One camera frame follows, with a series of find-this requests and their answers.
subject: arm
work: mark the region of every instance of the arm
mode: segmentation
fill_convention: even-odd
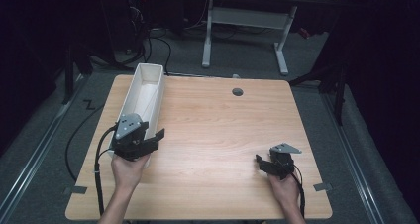
[[[278,176],[269,174],[268,179],[271,183],[274,197],[280,204],[287,222],[290,224],[306,223],[297,205],[299,188],[294,178],[288,175],[285,179],[280,180]]]
[[[98,223],[122,223],[132,194],[140,182],[143,167],[149,156],[146,155],[135,162],[129,162],[114,155],[111,167],[115,178],[115,190]]]

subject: white box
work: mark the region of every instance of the white box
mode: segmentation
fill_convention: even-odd
[[[150,63],[139,63],[121,108],[118,120],[122,115],[137,113],[143,122],[149,122],[145,139],[152,138],[157,132],[158,115],[164,91],[163,66]]]

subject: dark background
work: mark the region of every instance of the dark background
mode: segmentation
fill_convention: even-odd
[[[366,8],[299,8],[292,31],[331,36],[314,64],[347,67],[349,84],[368,129],[404,198],[419,218],[420,0],[342,0]],[[3,154],[55,89],[69,44],[113,60],[113,50],[132,49],[124,0],[0,0]],[[149,0],[151,25],[181,34],[204,0]],[[319,79],[331,79],[325,74]]]

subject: power cord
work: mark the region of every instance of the power cord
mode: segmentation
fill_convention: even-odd
[[[294,166],[298,171],[299,171],[299,176],[300,176],[300,182],[297,179],[296,175],[294,175],[294,173],[291,173],[291,176],[294,178],[294,180],[297,183],[297,187],[299,188],[299,192],[300,192],[300,213],[302,214],[302,217],[305,218],[305,191],[303,190],[303,178],[302,178],[302,173],[300,172],[300,169],[297,166]]]
[[[152,31],[163,31],[163,33],[162,33],[161,35],[158,35],[158,36],[153,36],[152,38],[163,38],[164,36],[166,36],[166,35],[167,35],[167,29],[166,29],[166,28],[154,28],[154,29],[151,29],[151,30],[150,30],[150,33],[151,33]]]
[[[204,15],[205,15],[205,13],[206,13],[206,11],[207,11],[207,5],[208,5],[208,2],[209,2],[209,0],[206,0],[206,1],[204,2],[203,11],[202,11],[202,13],[201,13],[200,18],[197,20],[197,22],[196,22],[194,25],[192,25],[192,26],[190,26],[190,27],[188,27],[188,28],[184,28],[184,30],[197,28],[197,27],[200,27],[200,26],[202,26],[202,25],[205,25],[205,24],[206,24],[206,23],[202,23],[202,20],[203,20]]]
[[[169,54],[167,55],[166,62],[164,63],[164,66],[163,66],[164,74],[169,76],[169,72],[167,71],[167,64],[169,63],[170,55],[172,53],[172,48],[170,47],[170,44],[163,39],[160,39],[160,38],[152,38],[152,39],[155,39],[155,40],[158,40],[158,41],[161,41],[161,42],[165,43],[167,45],[168,49],[169,49]]]
[[[98,108],[95,109],[95,111],[93,111],[89,116],[87,116],[79,125],[78,127],[74,130],[74,132],[71,134],[70,139],[67,142],[67,145],[65,146],[65,166],[67,167],[68,173],[70,174],[71,178],[74,180],[74,182],[76,182],[76,176],[74,175],[73,171],[71,170],[70,167],[70,163],[68,161],[68,150],[70,147],[70,144],[74,138],[74,136],[77,134],[77,132],[80,130],[80,128],[87,122],[87,120],[89,118],[91,118],[96,112],[98,112],[99,110],[101,110],[103,107],[105,106],[105,104],[102,104],[101,106],[99,106]]]
[[[214,25],[213,27],[214,27],[214,30],[212,30],[211,35],[212,35],[212,37],[217,38],[217,39],[222,39],[222,40],[231,39],[238,33],[238,27],[233,26],[233,25],[221,24],[221,25]],[[231,35],[226,36],[226,37],[219,37],[219,36],[216,36],[216,29],[222,29],[222,30],[225,29],[225,31],[232,31],[232,33],[231,33]]]
[[[129,58],[124,61],[116,61],[116,60],[112,61],[111,63],[113,64],[109,64],[107,62],[101,62],[91,57],[90,61],[92,63],[95,63],[100,66],[114,65],[120,69],[133,70],[130,67],[126,67],[126,65],[129,63],[135,62],[136,60],[140,59],[141,57],[145,55],[145,46],[143,45],[143,38],[145,38],[145,33],[148,31],[147,20],[145,19],[142,13],[142,10],[139,9],[139,6],[140,5],[139,5],[138,0],[128,0],[128,9],[130,10],[130,15],[131,15],[130,21],[133,26],[134,39],[135,39],[134,43],[135,43],[135,47],[138,48],[136,54],[132,58]]]
[[[99,205],[99,214],[102,216],[102,214],[105,211],[104,208],[104,201],[103,201],[103,194],[102,194],[102,183],[101,183],[101,174],[100,174],[100,165],[99,165],[99,158],[108,150],[105,150],[104,152],[100,153],[102,143],[106,136],[115,131],[118,127],[118,124],[115,124],[115,126],[110,127],[101,137],[98,147],[96,149],[96,156],[95,156],[95,165],[94,165],[94,172],[95,172],[95,183],[96,183],[96,192],[98,194],[98,205]]]
[[[148,57],[145,57],[145,63],[147,63],[149,61],[149,59],[151,58],[152,55],[152,41],[151,41],[151,34],[148,34],[148,42],[149,42],[149,54]]]

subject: desk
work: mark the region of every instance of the desk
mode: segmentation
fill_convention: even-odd
[[[119,75],[114,81],[76,183],[87,190],[71,195],[69,219],[99,218],[94,154],[102,134],[117,121],[131,80]],[[233,88],[244,94],[233,95]],[[302,151],[292,157],[303,174],[306,217],[332,215],[326,192],[313,187],[322,180],[286,81],[166,77],[161,128],[165,137],[133,194],[127,219],[283,218],[255,161],[256,154],[268,160],[268,149],[282,142]],[[114,189],[110,163],[110,156],[101,157],[105,206]]]
[[[279,41],[278,43],[274,44],[274,51],[277,57],[280,73],[282,75],[288,75],[288,69],[283,54],[283,47],[288,32],[290,31],[291,24],[293,23],[296,9],[296,6],[292,6],[290,12],[285,14],[225,7],[213,7],[213,0],[210,0],[207,13],[207,31],[206,39],[204,42],[202,66],[210,66],[212,24],[222,23],[281,30],[282,33],[280,35]]]

